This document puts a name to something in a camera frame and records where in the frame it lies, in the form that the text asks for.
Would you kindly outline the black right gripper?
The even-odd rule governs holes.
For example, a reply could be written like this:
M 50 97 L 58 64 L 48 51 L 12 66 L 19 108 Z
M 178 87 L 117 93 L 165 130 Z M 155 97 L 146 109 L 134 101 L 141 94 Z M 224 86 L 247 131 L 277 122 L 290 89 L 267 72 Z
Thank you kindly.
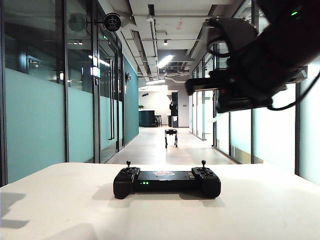
M 263 108 L 288 80 L 288 68 L 281 65 L 227 67 L 209 72 L 208 78 L 190 78 L 185 83 L 188 95 L 219 90 L 217 112 Z

